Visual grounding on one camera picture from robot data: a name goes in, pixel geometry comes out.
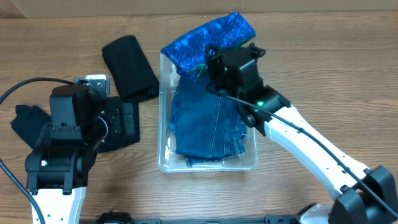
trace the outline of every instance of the white plastic container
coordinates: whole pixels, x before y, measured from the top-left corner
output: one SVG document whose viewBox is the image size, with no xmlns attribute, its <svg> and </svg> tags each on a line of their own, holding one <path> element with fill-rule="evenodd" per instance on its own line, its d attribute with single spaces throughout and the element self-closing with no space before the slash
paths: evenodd
<svg viewBox="0 0 398 224">
<path fill-rule="evenodd" d="M 160 54 L 160 93 L 159 93 L 159 139 L 157 165 L 163 172 L 195 172 L 195 171 L 244 171 L 257 167 L 259 158 L 254 128 L 248 128 L 244 140 L 245 153 L 229 157 L 221 161 L 194 164 L 187 167 L 183 155 L 175 153 L 175 136 L 170 128 L 172 99 L 178 86 L 180 75 L 175 65 L 163 54 Z"/>
</svg>

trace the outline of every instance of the wood grain surface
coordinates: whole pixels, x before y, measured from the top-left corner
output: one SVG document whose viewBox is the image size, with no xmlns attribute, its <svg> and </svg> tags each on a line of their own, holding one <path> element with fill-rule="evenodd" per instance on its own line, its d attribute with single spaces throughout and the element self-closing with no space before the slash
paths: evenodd
<svg viewBox="0 0 398 224">
<path fill-rule="evenodd" d="M 219 16 L 0 20 L 0 93 L 27 78 L 109 74 L 101 48 L 127 34 L 137 37 L 159 76 L 160 49 Z M 347 154 L 372 168 L 382 164 L 397 177 L 398 12 L 244 16 L 257 32 L 256 45 L 267 49 L 258 63 L 264 83 Z M 23 184 L 31 149 L 11 129 L 14 107 L 38 105 L 49 112 L 57 85 L 32 83 L 0 105 L 0 156 Z M 117 94 L 114 85 L 112 92 Z M 169 220 L 263 217 L 331 202 L 312 174 L 267 138 L 259 138 L 254 171 L 165 174 L 157 167 L 159 99 L 139 107 L 141 141 L 98 156 L 82 218 L 110 210 Z M 31 223 L 28 201 L 3 173 L 0 202 L 0 223 Z"/>
</svg>

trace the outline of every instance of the denim jeans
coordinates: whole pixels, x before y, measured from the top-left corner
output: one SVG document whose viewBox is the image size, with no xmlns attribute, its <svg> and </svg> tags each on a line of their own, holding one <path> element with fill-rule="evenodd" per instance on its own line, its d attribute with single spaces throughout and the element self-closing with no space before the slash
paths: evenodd
<svg viewBox="0 0 398 224">
<path fill-rule="evenodd" d="M 246 125 L 236 103 L 207 92 L 207 70 L 195 80 L 180 79 L 172 102 L 170 126 L 177 142 L 177 154 L 187 166 L 244 153 Z"/>
</svg>

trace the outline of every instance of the dark blue garment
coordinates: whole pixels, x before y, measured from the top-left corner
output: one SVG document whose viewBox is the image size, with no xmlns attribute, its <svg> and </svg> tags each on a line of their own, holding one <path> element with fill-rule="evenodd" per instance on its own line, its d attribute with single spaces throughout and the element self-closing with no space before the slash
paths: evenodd
<svg viewBox="0 0 398 224">
<path fill-rule="evenodd" d="M 195 79 L 206 67 L 206 46 L 238 47 L 256 36 L 250 24 L 238 12 L 203 24 L 179 37 L 160 52 L 176 66 L 177 73 Z"/>
<path fill-rule="evenodd" d="M 246 125 L 236 103 L 207 92 L 207 70 L 195 80 L 181 78 L 172 102 L 170 126 L 177 154 L 187 166 L 244 153 Z"/>
</svg>

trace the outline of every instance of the cable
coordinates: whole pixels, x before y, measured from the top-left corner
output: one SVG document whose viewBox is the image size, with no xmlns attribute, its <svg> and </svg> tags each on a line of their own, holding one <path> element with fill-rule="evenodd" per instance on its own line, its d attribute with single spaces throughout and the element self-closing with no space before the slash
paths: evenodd
<svg viewBox="0 0 398 224">
<path fill-rule="evenodd" d="M 243 100 L 240 100 L 240 99 L 235 98 L 235 97 L 233 97 L 233 96 L 228 96 L 228 95 L 226 95 L 226 94 L 224 94 L 224 93 L 222 93 L 222 92 L 220 92 L 220 91 L 213 90 L 213 89 L 211 88 L 211 86 L 212 86 L 212 83 L 210 83 L 210 84 L 207 86 L 207 88 L 206 88 L 207 91 L 209 91 L 210 93 L 215 94 L 215 95 L 218 95 L 218 96 L 221 96 L 221 97 L 224 97 L 224 98 L 227 98 L 227 99 L 230 99 L 230 100 L 233 100 L 233 101 L 235 101 L 235 102 L 237 102 L 237 103 L 241 103 L 241 104 L 246 105 L 246 106 L 250 106 L 250 107 L 252 107 L 252 108 L 254 108 L 254 109 L 257 109 L 257 110 L 259 110 L 259 111 L 265 112 L 265 113 L 267 113 L 268 115 L 273 116 L 274 118 L 278 119 L 279 121 L 281 121 L 281 122 L 283 122 L 283 123 L 289 125 L 290 127 L 296 129 L 299 133 L 303 133 L 304 135 L 306 135 L 307 137 L 309 137 L 312 141 L 316 142 L 323 150 L 325 150 L 325 151 L 329 154 L 329 156 L 331 156 L 331 157 L 343 168 L 343 170 L 344 170 L 345 172 L 347 172 L 354 180 L 356 180 L 356 181 L 358 182 L 358 184 L 363 188 L 363 190 L 364 190 L 365 192 L 367 192 L 368 194 L 370 194 L 370 195 L 381 205 L 381 207 L 383 207 L 383 208 L 385 208 L 386 210 L 388 210 L 389 212 L 391 212 L 391 213 L 393 214 L 393 216 L 395 216 L 395 218 L 398 219 L 398 214 L 396 214 L 396 212 L 395 212 L 390 206 L 388 206 L 388 204 L 386 204 L 378 195 L 376 195 L 376 193 L 374 193 L 374 192 L 372 191 L 372 189 L 370 189 L 359 177 L 357 177 L 353 172 L 351 172 L 351 169 L 350 169 L 349 167 L 345 166 L 345 165 L 343 164 L 343 162 L 342 162 L 341 160 L 339 160 L 339 159 L 336 157 L 336 155 L 334 155 L 334 154 L 333 154 L 322 142 L 320 142 L 316 137 L 312 136 L 310 133 L 308 133 L 308 132 L 307 132 L 306 130 L 304 130 L 303 128 L 298 127 L 297 125 L 295 125 L 295 124 L 293 124 L 293 123 L 291 123 L 291 122 L 285 120 L 284 118 L 281 118 L 280 116 L 278 116 L 278 115 L 276 115 L 276 114 L 274 114 L 274 113 L 272 113 L 272 112 L 270 112 L 270 111 L 267 111 L 267 110 L 265 110 L 265 109 L 263 109 L 263 108 L 261 108 L 261 107 L 259 107 L 259 106 L 256 106 L 256 105 L 254 105 L 254 104 L 252 104 L 252 103 L 248 103 L 248 102 L 243 101 Z"/>
<path fill-rule="evenodd" d="M 58 78 L 31 78 L 28 80 L 25 80 L 23 82 L 20 82 L 16 85 L 14 85 L 12 88 L 10 88 L 3 96 L 0 97 L 0 105 L 1 103 L 9 96 L 13 91 L 18 89 L 19 87 L 26 85 L 28 83 L 32 82 L 37 82 L 37 81 L 50 81 L 50 82 L 60 82 L 60 83 L 65 83 L 65 84 L 74 84 L 73 82 L 58 79 Z M 12 174 L 12 172 L 7 168 L 7 166 L 3 163 L 3 161 L 0 158 L 0 167 L 1 169 L 7 174 L 7 176 L 12 180 L 12 182 L 18 187 L 19 190 L 27 197 L 29 202 L 32 204 L 32 206 L 35 208 L 37 215 L 39 216 L 39 220 L 41 224 L 45 224 L 44 216 L 43 213 L 37 204 L 36 200 L 31 196 L 31 194 L 26 190 L 26 188 L 19 182 L 19 180 Z"/>
</svg>

